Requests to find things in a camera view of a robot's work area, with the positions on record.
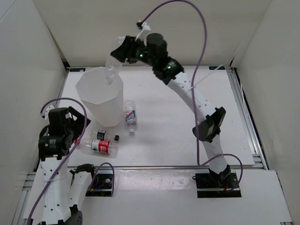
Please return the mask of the clear unlabelled plastic bottle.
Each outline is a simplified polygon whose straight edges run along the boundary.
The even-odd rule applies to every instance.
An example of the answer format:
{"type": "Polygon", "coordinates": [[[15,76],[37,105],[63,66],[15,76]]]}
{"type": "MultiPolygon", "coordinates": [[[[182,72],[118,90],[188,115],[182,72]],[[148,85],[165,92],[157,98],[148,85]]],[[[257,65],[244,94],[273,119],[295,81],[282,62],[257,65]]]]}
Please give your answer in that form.
{"type": "MultiPolygon", "coordinates": [[[[110,47],[110,53],[120,47],[125,39],[125,36],[114,37],[110,47]]],[[[112,84],[114,77],[119,74],[122,67],[121,62],[111,56],[109,53],[105,63],[106,83],[112,84]]]]}

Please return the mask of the clear bottle red label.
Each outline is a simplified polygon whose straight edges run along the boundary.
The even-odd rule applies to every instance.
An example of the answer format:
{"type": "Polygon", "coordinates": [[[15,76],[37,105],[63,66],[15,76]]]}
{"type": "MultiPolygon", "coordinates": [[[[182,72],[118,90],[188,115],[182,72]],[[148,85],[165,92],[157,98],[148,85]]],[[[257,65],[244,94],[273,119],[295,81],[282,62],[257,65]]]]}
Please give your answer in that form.
{"type": "Polygon", "coordinates": [[[96,152],[108,157],[116,157],[118,146],[111,141],[98,140],[98,139],[75,139],[74,144],[77,144],[79,149],[89,148],[92,152],[96,152]]]}

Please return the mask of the clear bottle blue orange label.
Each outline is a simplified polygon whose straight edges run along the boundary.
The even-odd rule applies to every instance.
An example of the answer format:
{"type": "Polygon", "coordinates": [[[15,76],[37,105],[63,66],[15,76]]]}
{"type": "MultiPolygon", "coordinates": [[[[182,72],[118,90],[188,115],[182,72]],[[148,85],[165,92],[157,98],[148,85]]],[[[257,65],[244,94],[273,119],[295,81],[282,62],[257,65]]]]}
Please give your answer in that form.
{"type": "Polygon", "coordinates": [[[137,129],[136,106],[133,100],[124,102],[125,126],[130,135],[134,135],[137,129]]]}

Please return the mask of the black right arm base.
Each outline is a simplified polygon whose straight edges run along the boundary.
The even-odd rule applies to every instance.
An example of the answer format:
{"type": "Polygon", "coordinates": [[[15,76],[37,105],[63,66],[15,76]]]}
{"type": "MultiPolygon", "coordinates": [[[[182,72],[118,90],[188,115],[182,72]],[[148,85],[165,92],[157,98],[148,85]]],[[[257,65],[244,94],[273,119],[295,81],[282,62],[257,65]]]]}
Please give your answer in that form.
{"type": "Polygon", "coordinates": [[[229,174],[219,184],[210,173],[196,173],[192,179],[196,182],[198,198],[240,198],[241,190],[235,172],[229,174]]]}

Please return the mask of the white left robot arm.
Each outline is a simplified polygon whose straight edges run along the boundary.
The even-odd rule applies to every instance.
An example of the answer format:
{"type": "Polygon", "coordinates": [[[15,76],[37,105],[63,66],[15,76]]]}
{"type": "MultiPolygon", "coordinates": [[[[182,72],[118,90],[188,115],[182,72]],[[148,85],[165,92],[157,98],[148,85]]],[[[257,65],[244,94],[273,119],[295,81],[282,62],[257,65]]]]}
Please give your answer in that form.
{"type": "Polygon", "coordinates": [[[80,207],[87,188],[98,183],[93,164],[68,169],[67,155],[90,123],[72,107],[48,108],[45,117],[49,124],[39,135],[38,157],[41,162],[45,190],[38,199],[43,204],[41,225],[81,225],[80,207]]]}

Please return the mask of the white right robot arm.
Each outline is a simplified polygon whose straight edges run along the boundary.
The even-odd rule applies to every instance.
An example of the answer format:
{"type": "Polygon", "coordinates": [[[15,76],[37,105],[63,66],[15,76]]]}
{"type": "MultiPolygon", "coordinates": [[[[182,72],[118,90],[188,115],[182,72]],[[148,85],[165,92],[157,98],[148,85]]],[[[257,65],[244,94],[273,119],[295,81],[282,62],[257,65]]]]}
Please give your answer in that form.
{"type": "Polygon", "coordinates": [[[182,65],[168,55],[167,43],[158,33],[149,34],[146,41],[126,36],[123,43],[110,55],[121,63],[141,61],[151,66],[154,75],[197,114],[197,125],[192,129],[193,134],[205,148],[212,185],[222,187],[231,172],[220,143],[220,126],[226,114],[225,109],[215,107],[200,91],[192,88],[191,79],[182,65]]]}

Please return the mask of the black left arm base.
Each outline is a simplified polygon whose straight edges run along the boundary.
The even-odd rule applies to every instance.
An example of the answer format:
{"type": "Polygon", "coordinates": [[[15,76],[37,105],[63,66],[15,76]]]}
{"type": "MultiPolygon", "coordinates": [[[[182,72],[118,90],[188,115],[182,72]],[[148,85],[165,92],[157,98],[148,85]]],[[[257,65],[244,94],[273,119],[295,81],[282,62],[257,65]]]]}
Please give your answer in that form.
{"type": "Polygon", "coordinates": [[[85,196],[112,197],[114,188],[114,172],[112,169],[99,170],[92,186],[85,196]]]}

